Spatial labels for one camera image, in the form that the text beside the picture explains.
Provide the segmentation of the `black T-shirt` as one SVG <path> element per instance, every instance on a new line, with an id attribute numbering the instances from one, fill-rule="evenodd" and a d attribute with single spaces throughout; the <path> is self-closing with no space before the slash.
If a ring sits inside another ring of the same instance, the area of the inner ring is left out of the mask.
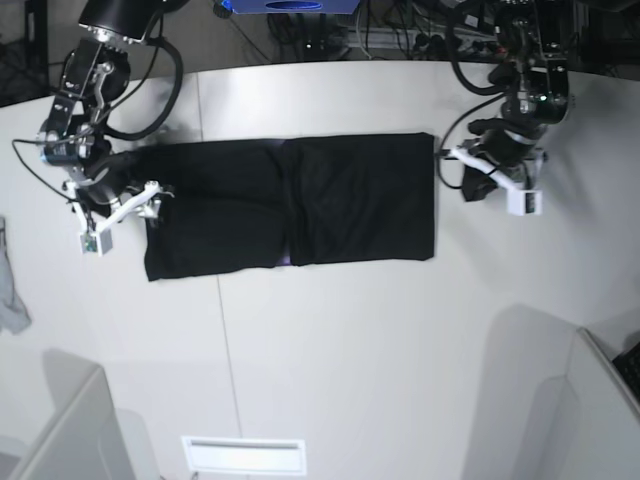
<path id="1" fill-rule="evenodd" d="M 431 259 L 434 154 L 427 133 L 141 148 L 133 177 L 172 191 L 147 230 L 147 277 Z"/>

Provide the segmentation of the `grey cloth at table edge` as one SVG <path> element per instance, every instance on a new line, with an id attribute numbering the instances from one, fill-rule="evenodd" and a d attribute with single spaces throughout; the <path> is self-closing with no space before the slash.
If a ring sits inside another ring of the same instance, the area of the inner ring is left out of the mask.
<path id="1" fill-rule="evenodd" d="M 6 221 L 1 218 L 1 330 L 19 335 L 30 326 L 28 310 L 16 290 L 8 256 Z"/>

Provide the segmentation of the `white partition left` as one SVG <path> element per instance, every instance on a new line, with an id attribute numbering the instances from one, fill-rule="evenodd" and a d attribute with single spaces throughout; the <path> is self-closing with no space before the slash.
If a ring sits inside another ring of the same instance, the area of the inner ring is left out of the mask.
<path id="1" fill-rule="evenodd" d="M 1 354 L 4 479 L 158 479 L 144 421 L 102 365 L 57 349 Z"/>

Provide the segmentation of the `white partition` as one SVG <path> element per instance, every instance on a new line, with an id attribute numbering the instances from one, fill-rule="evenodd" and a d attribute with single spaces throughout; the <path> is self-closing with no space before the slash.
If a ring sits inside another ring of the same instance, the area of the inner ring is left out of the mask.
<path id="1" fill-rule="evenodd" d="M 158 479 L 144 421 L 102 365 L 57 349 L 1 354 L 4 479 Z"/>
<path id="2" fill-rule="evenodd" d="M 534 396 L 515 479 L 637 479 L 639 401 L 586 329 Z"/>

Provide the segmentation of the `blue box with oval logo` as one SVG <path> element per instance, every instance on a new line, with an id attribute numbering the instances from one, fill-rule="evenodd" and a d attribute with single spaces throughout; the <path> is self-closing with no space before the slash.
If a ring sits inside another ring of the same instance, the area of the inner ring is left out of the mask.
<path id="1" fill-rule="evenodd" d="M 359 0 L 231 0 L 234 13 L 248 14 L 352 14 Z"/>

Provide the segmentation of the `black keyboard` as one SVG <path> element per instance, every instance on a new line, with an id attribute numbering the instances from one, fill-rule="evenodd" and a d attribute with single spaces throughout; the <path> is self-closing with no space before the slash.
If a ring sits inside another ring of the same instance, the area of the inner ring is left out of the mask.
<path id="1" fill-rule="evenodd" d="M 636 400 L 640 399 L 640 344 L 618 355 L 613 365 Z"/>

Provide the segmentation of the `white partition right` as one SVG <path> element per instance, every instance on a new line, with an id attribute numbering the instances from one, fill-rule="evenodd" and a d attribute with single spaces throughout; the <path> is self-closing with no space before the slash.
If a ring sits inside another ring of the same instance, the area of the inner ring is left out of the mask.
<path id="1" fill-rule="evenodd" d="M 534 396 L 515 479 L 637 479 L 639 401 L 586 329 Z"/>

